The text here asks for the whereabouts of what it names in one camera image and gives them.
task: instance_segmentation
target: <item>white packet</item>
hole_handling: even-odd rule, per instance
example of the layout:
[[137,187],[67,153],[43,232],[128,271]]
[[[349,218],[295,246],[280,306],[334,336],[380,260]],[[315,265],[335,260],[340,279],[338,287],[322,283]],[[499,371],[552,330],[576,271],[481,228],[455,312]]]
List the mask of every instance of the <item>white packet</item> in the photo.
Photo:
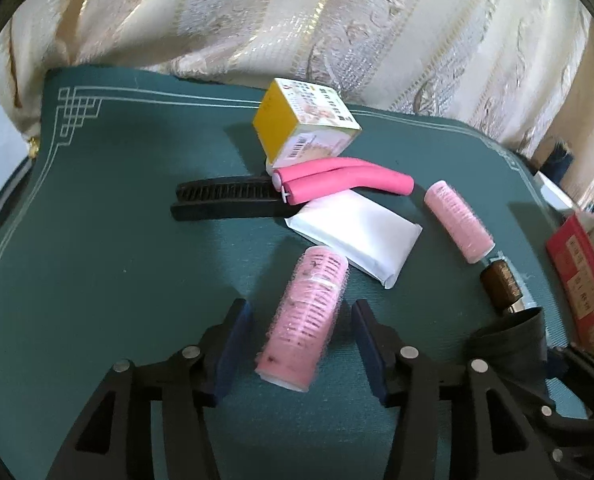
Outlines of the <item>white packet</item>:
[[392,288],[422,228],[351,190],[308,202],[286,225],[343,254],[357,269]]

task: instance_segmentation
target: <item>patterned fabric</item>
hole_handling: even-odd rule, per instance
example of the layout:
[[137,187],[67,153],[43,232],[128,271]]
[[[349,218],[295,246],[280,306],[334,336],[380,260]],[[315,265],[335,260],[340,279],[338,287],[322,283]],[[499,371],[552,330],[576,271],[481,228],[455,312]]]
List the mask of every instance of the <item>patterned fabric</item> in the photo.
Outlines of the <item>patterned fabric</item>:
[[560,140],[574,155],[560,186],[582,208],[594,210],[594,21],[568,97],[533,160],[544,162]]
[[0,97],[39,135],[46,71],[83,63],[464,121],[532,155],[587,41],[578,0],[27,0],[0,36]]

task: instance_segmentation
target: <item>pink hair roller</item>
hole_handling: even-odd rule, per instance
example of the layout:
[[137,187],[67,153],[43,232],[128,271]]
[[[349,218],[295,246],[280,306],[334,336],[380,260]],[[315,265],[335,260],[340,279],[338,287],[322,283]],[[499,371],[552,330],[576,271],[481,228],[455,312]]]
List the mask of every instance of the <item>pink hair roller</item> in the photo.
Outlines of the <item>pink hair roller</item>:
[[443,180],[432,184],[424,202],[443,224],[469,264],[475,264],[494,247],[494,240],[470,206]]
[[372,187],[398,195],[409,195],[413,192],[415,181],[407,174],[371,164],[311,174],[283,183],[290,205],[302,204],[353,187]]
[[350,168],[352,166],[377,166],[372,162],[362,160],[361,158],[352,158],[350,156],[329,156],[327,158],[316,158],[307,162],[300,162],[293,166],[277,168],[273,171],[273,186],[277,191],[282,190],[282,184],[296,178],[309,176],[315,173],[324,173],[325,171],[338,170],[339,168]]
[[307,392],[332,333],[348,260],[323,246],[306,249],[277,308],[256,372],[269,383]]

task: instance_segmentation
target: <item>barcode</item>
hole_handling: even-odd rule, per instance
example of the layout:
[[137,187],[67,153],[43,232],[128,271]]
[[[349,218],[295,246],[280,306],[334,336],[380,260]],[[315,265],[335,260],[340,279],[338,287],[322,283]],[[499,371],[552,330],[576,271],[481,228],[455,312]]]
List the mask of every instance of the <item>barcode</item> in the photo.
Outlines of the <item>barcode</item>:
[[299,139],[297,139],[297,142],[295,142],[295,145],[293,146],[293,150],[291,151],[290,155],[288,155],[288,158],[296,158],[297,155],[299,155],[299,152],[301,152],[301,149],[306,145],[307,142],[308,142],[308,137],[300,137]]

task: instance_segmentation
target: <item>table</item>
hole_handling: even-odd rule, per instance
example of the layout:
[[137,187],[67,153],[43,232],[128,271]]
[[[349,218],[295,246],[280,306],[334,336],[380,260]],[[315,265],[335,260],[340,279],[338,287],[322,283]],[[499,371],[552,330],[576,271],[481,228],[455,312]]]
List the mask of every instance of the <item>table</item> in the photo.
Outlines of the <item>table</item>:
[[[231,394],[206,415],[221,477],[381,478],[397,413],[371,396],[346,309],[309,393],[253,371],[309,242],[276,219],[175,222],[168,210],[179,182],[264,170],[251,126],[262,94],[122,68],[48,75],[39,158],[0,231],[0,455],[18,480],[45,477],[113,362],[165,359],[238,296],[255,326]],[[392,290],[352,269],[349,303],[368,299],[380,322],[437,361],[460,361],[468,334],[493,319],[482,267],[464,261],[423,206],[424,189],[444,179],[522,273],[552,343],[565,344],[570,313],[544,249],[556,222],[522,163],[456,121],[350,108],[363,133],[344,155],[418,185],[410,198],[362,193],[424,230]],[[561,413],[584,416],[570,392],[550,387]],[[448,415],[444,406],[438,478]],[[158,478],[162,453],[155,432]]]

